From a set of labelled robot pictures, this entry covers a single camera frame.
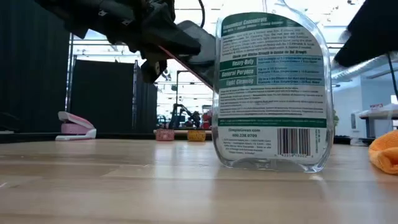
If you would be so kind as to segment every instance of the wooden table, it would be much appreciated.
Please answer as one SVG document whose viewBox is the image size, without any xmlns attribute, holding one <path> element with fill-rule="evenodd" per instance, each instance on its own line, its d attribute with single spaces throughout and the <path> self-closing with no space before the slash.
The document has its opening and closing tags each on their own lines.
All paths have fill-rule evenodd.
<svg viewBox="0 0 398 224">
<path fill-rule="evenodd" d="M 397 223 L 398 177 L 335 145 L 317 174 L 227 169 L 211 142 L 0 144 L 0 223 Z"/>
</svg>

